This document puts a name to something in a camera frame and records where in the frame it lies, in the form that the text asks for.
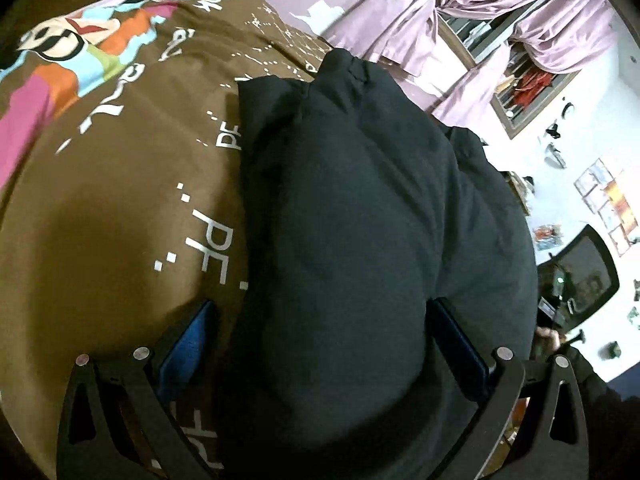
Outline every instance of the person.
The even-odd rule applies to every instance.
[[[578,349],[561,345],[556,330],[537,327],[536,335],[546,340],[553,353],[567,357],[574,369],[587,423],[589,479],[637,478],[640,398],[622,400]]]

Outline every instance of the black sleeve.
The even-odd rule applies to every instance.
[[[561,350],[574,368],[589,437],[590,479],[630,478],[640,446],[640,399],[620,396],[593,371],[580,352],[569,346]]]

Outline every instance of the person's hand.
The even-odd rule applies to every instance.
[[[560,334],[558,330],[537,326],[536,335],[546,340],[546,345],[550,353],[557,352],[560,349]]]

